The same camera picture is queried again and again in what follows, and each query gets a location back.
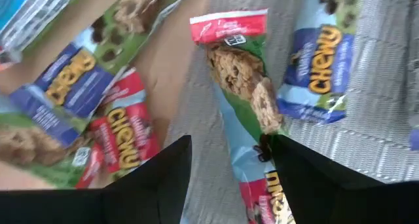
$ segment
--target brown cardboard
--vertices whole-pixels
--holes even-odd
[[[80,0],[68,6],[52,31],[24,61],[0,73],[0,92],[8,94],[35,80],[55,56],[85,27],[89,26],[116,0]],[[147,91],[147,105],[161,144],[167,127],[177,112],[178,97],[188,71],[194,43],[189,18],[205,13],[209,0],[184,0],[152,35],[133,61]],[[0,164],[1,189],[39,189],[48,187],[36,177]]]

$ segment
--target gray fabric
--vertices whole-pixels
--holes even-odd
[[[279,88],[299,2],[212,0],[208,12],[270,9],[267,70]],[[419,153],[409,149],[405,105],[410,5],[410,0],[362,0],[346,119],[324,126],[286,120],[294,140],[386,183],[419,179]],[[166,144],[192,135],[192,177],[184,213],[189,223],[246,223],[212,84],[204,53],[197,48]]]

